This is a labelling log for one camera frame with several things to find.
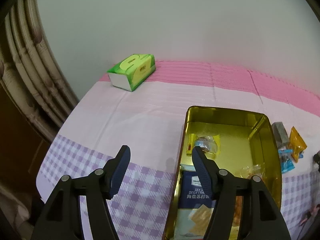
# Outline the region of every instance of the green tissue box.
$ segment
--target green tissue box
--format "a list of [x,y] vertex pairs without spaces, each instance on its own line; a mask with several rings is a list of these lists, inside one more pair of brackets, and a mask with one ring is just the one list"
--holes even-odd
[[107,73],[113,86],[134,91],[155,70],[155,57],[152,54],[133,54]]

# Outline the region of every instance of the plastic wrapper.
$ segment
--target plastic wrapper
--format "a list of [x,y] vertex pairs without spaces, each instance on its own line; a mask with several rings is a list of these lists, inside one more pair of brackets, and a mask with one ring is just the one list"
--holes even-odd
[[278,150],[282,174],[294,169],[293,162],[290,159],[290,155],[292,154],[292,152],[292,149]]
[[306,143],[304,142],[304,140],[302,139],[302,137],[297,132],[294,126],[291,128],[290,143],[288,148],[293,150],[291,156],[296,163],[299,160],[299,154],[307,148]]
[[212,201],[204,193],[194,166],[181,165],[180,182],[173,239],[202,239],[208,227],[215,201]]
[[188,137],[188,149],[187,155],[192,154],[192,149],[195,146],[201,147],[201,149],[215,158],[220,154],[220,135],[204,135],[204,134],[189,134]]
[[[264,165],[253,165],[251,167],[245,167],[242,168],[239,171],[238,176],[241,178],[250,179],[252,176],[257,175],[259,176],[263,181],[265,180],[265,167]],[[242,196],[236,197],[236,205],[235,205],[235,212],[233,215],[233,222],[232,226],[237,227],[240,225],[241,220],[241,210],[242,210]]]

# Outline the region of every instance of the blue gripper pad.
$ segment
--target blue gripper pad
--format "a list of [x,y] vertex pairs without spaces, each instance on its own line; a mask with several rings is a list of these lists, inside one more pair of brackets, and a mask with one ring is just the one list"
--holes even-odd
[[126,147],[111,177],[110,192],[109,192],[111,198],[119,192],[122,180],[124,178],[125,172],[127,171],[127,168],[130,162],[130,157],[131,157],[130,148]]
[[196,169],[198,178],[200,180],[202,189],[206,195],[208,195],[210,198],[212,198],[212,182],[210,175],[203,163],[202,158],[200,155],[203,155],[205,159],[207,157],[204,155],[202,149],[199,146],[196,146],[192,149],[192,162],[193,166]]

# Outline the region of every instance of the clear plastic bag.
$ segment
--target clear plastic bag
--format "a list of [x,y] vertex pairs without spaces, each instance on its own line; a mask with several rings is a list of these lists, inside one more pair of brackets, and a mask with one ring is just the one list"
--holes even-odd
[[[239,170],[238,177],[251,179],[252,176],[257,175],[259,176],[262,181],[265,181],[265,167],[264,164],[260,165],[252,165]],[[241,220],[241,210],[242,210],[242,196],[236,197],[236,205],[235,205],[235,212],[233,215],[233,222],[232,226],[237,227],[240,225]]]
[[187,155],[192,154],[195,146],[201,147],[206,153],[210,153],[215,158],[220,154],[220,134],[204,135],[191,133],[188,136]]

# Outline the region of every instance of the gray box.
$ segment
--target gray box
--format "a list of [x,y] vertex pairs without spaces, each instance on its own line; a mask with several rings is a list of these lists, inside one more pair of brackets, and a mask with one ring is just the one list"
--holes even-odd
[[282,147],[287,147],[290,143],[287,131],[284,128],[282,122],[274,122],[272,125],[273,135],[276,139],[278,149]]

